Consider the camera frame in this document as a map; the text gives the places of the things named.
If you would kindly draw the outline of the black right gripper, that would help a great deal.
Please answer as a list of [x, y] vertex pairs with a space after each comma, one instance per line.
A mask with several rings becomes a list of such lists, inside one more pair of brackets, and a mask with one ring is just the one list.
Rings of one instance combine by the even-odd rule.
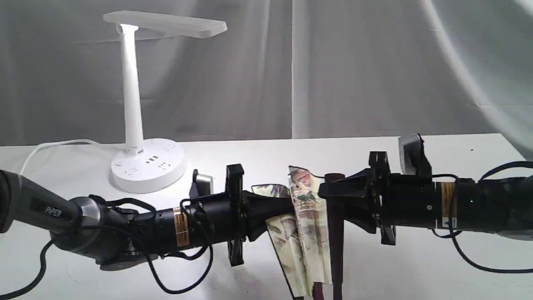
[[431, 178], [390, 171], [388, 154], [371, 151], [368, 165], [353, 175], [326, 173], [319, 186], [322, 199], [344, 201], [344, 219], [369, 234], [381, 233], [383, 245], [396, 245], [396, 227], [438, 228], [441, 196]]

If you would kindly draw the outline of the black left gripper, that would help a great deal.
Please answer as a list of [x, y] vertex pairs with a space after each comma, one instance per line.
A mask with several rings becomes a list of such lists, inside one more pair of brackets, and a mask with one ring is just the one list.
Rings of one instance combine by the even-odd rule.
[[246, 210], [242, 189], [242, 165], [227, 165], [224, 192], [189, 199], [188, 212], [209, 235], [211, 245], [227, 243], [231, 266], [244, 263], [242, 244], [246, 237], [257, 240], [267, 231], [266, 221], [285, 213], [293, 213], [289, 195], [262, 196], [246, 192]]

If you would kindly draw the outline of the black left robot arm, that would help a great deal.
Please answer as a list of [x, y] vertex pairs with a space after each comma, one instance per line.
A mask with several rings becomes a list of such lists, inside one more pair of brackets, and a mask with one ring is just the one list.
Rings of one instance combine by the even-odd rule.
[[294, 212], [290, 196], [261, 196], [242, 188], [241, 165], [228, 165], [225, 190], [200, 194], [164, 210], [137, 199], [66, 200], [13, 172], [1, 171], [1, 232], [16, 220], [50, 232], [61, 250], [118, 271], [183, 251], [227, 243], [232, 266], [243, 264], [242, 244], [267, 231], [272, 217]]

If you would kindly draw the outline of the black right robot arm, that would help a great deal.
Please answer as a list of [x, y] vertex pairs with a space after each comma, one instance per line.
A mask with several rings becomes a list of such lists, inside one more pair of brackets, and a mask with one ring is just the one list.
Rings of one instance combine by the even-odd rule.
[[448, 229], [532, 239], [532, 177], [489, 179], [531, 161], [510, 162], [470, 178], [437, 182], [423, 152], [402, 154], [402, 173], [391, 173], [386, 152], [373, 151], [369, 168], [328, 179], [319, 196], [339, 203], [341, 218], [366, 232], [381, 232], [381, 243], [396, 244], [396, 227]]

